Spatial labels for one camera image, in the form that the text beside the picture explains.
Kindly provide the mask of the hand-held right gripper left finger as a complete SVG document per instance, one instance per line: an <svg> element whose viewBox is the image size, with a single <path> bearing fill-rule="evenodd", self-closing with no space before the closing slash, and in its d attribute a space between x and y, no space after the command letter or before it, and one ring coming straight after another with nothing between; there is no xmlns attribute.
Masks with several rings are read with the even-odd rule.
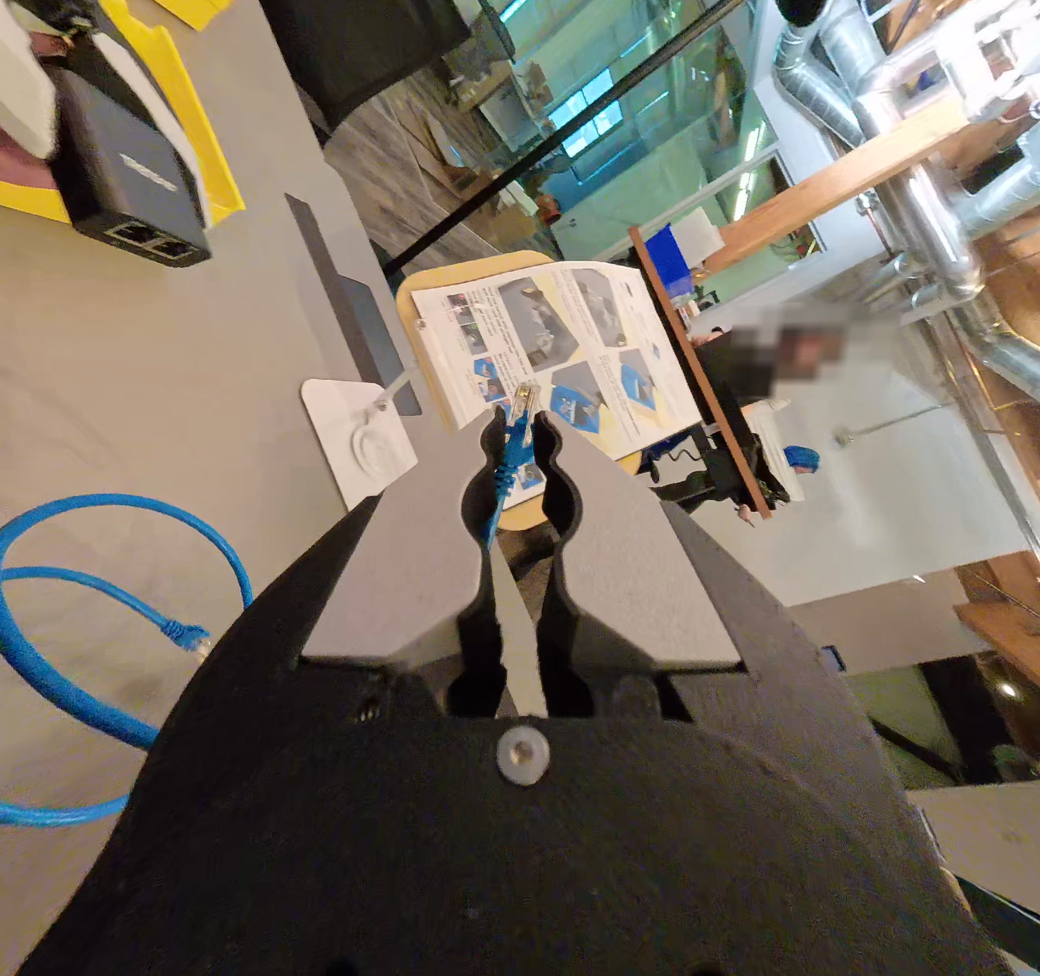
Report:
<svg viewBox="0 0 1040 976"><path fill-rule="evenodd" d="M304 660L397 672L461 665L459 620L483 575L464 497L487 468L483 439L496 420L479 414L383 490Z"/></svg>

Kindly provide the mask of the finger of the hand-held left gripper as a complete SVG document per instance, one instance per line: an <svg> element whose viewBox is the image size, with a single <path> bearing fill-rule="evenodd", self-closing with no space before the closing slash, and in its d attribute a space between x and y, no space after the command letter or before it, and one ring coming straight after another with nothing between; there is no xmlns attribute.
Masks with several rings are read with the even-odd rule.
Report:
<svg viewBox="0 0 1040 976"><path fill-rule="evenodd" d="M56 145L56 94L33 50L16 0L1 0L1 128L26 153L49 159Z"/></svg>
<svg viewBox="0 0 1040 976"><path fill-rule="evenodd" d="M107 33L93 31L88 38L123 82L136 94L157 129L174 147L185 166L189 169L199 198L203 227L205 229L212 228L212 208L205 189L199 158L179 118L164 99L163 92L156 85L151 74L144 69L134 55Z"/></svg>

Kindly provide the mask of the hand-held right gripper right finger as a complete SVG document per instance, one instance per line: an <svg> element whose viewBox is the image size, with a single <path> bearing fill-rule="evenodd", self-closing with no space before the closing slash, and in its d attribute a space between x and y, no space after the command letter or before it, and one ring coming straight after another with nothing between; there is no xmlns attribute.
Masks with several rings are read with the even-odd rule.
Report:
<svg viewBox="0 0 1040 976"><path fill-rule="evenodd" d="M666 506L553 412L532 423L556 535L539 653L574 672L728 671L742 658Z"/></svg>

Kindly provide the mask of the black ethernet splitter box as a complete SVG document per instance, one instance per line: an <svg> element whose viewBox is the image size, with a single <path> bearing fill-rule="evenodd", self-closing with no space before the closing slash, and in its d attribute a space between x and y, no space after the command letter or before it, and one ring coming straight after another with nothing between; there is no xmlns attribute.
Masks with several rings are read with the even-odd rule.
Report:
<svg viewBox="0 0 1040 976"><path fill-rule="evenodd" d="M163 267L210 260L197 183L167 138L66 67L45 72L59 113L49 166L73 228Z"/></svg>

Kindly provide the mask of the yellow plastic bin with divider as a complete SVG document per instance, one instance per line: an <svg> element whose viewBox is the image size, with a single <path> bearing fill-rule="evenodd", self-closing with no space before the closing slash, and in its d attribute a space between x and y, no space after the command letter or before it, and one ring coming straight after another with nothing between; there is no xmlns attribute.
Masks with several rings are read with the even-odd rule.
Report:
<svg viewBox="0 0 1040 976"><path fill-rule="evenodd" d="M127 0L100 0L100 3L120 35L151 71L182 126L201 169L212 224L219 225L244 210L241 192L168 30L138 20ZM71 223L49 170L40 159L27 156L8 142L6 133L2 133L1 205L24 214Z"/></svg>

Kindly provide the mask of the wooden background table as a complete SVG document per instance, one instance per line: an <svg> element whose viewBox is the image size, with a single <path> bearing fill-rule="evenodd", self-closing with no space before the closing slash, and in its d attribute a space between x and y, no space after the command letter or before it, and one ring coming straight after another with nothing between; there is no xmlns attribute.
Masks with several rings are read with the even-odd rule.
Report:
<svg viewBox="0 0 1040 976"><path fill-rule="evenodd" d="M697 350L686 336L683 322L674 308L666 287L662 284L657 267L654 265L640 229L629 227L628 236L640 264L643 280L646 281L651 300L659 319L664 323L669 343L682 366L686 383L695 397L697 408L701 412L703 430L714 428L714 434L720 435L728 451L729 461L735 473L739 476L747 497L757 514L762 519L773 517L773 510L759 487L751 464L748 462L746 450L751 450L753 435L747 426L746 418L735 399L727 386L718 391L711 378L700 361Z"/></svg>

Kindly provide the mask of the black mesh chair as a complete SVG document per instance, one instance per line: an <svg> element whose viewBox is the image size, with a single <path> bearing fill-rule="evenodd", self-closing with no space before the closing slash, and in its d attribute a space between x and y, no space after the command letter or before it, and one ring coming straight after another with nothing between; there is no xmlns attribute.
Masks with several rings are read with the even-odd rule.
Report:
<svg viewBox="0 0 1040 976"><path fill-rule="evenodd" d="M454 0L259 0L295 86L331 133L470 36Z"/></svg>

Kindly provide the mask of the printed instruction sheet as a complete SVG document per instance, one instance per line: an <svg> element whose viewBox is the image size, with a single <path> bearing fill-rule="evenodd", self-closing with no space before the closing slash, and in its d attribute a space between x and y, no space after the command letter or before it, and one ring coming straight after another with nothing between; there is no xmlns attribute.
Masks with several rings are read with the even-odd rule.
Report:
<svg viewBox="0 0 1040 976"><path fill-rule="evenodd" d="M487 411L510 415L537 387L555 414L619 461L703 421L653 294L636 268L571 261L493 273L469 262L449 281L402 298L432 391L461 430Z"/></svg>

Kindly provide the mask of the silver ventilation ducts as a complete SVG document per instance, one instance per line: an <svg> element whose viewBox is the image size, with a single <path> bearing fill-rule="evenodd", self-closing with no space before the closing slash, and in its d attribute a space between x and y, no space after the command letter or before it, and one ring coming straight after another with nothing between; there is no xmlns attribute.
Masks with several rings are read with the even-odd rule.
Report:
<svg viewBox="0 0 1040 976"><path fill-rule="evenodd" d="M851 149L889 137L900 122L898 89L940 65L946 77L964 77L969 53L945 24L933 27L891 55L883 55L873 27L857 8L834 9L812 26L788 26L773 58L773 78L801 111ZM932 282L903 306L903 322L948 310L970 352L991 371L1038 399L1038 345L1016 333L987 293L971 245L1038 205L1038 155L1010 166L995 182L958 201L929 163L907 166L875 183L882 206L911 251L932 271Z"/></svg>

